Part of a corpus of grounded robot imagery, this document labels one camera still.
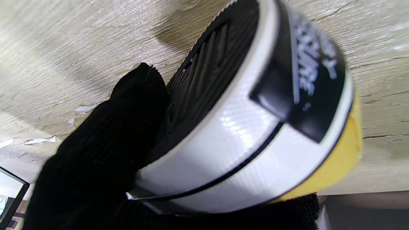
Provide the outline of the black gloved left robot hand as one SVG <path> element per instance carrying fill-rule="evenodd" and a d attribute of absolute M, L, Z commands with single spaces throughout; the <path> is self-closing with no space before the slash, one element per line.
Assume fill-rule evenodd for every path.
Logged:
<path fill-rule="evenodd" d="M 158 215 L 129 200 L 169 105 L 165 82 L 140 63 L 42 167 L 24 230 L 317 230 L 316 195 L 219 215 Z"/>

